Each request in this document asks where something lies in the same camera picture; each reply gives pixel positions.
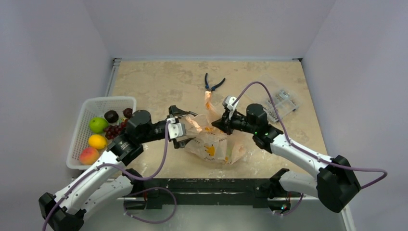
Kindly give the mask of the translucent orange plastic bag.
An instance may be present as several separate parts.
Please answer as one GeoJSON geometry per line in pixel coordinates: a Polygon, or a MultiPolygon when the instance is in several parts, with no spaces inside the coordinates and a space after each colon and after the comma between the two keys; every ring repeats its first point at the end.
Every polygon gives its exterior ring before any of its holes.
{"type": "Polygon", "coordinates": [[[204,95],[206,114],[187,115],[182,119],[187,136],[193,138],[185,149],[207,162],[233,164],[246,153],[246,145],[243,142],[245,136],[237,133],[227,135],[211,125],[222,116],[211,100],[212,92],[206,91],[204,95]]]}

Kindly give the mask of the yellow fake lemon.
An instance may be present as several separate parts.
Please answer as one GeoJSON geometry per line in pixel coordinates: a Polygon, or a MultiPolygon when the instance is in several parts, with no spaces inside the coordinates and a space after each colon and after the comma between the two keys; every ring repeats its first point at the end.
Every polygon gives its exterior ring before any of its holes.
{"type": "Polygon", "coordinates": [[[102,135],[93,134],[88,138],[88,144],[92,148],[95,148],[97,150],[102,150],[107,147],[107,140],[102,135]]]}

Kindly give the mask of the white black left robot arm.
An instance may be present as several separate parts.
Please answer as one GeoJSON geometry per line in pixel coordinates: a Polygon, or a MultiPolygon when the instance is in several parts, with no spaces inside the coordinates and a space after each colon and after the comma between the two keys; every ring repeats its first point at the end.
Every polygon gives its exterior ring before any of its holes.
{"type": "Polygon", "coordinates": [[[54,231],[77,231],[93,209],[109,199],[130,195],[137,197],[143,192],[143,182],[152,180],[162,170],[167,156],[169,142],[183,148],[190,140],[177,141],[186,136],[183,123],[179,121],[194,112],[170,106],[165,120],[151,122],[147,110],[135,111],[126,123],[125,129],[108,145],[102,155],[78,178],[55,194],[44,193],[38,200],[44,218],[42,230],[50,226],[54,231]],[[158,169],[148,177],[137,175],[126,169],[144,149],[144,143],[164,140],[163,157],[158,169]]]}

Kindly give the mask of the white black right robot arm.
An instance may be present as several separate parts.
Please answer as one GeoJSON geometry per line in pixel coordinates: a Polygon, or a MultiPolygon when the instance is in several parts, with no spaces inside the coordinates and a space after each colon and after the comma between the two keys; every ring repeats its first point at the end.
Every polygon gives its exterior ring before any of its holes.
{"type": "Polygon", "coordinates": [[[274,195],[281,196],[287,191],[303,193],[318,198],[327,209],[339,213],[361,190],[345,157],[318,154],[287,138],[283,131],[268,122],[267,113],[260,104],[247,106],[245,115],[226,108],[221,118],[211,124],[228,135],[235,130],[250,133],[257,147],[307,172],[301,175],[285,170],[270,183],[274,195]]]}

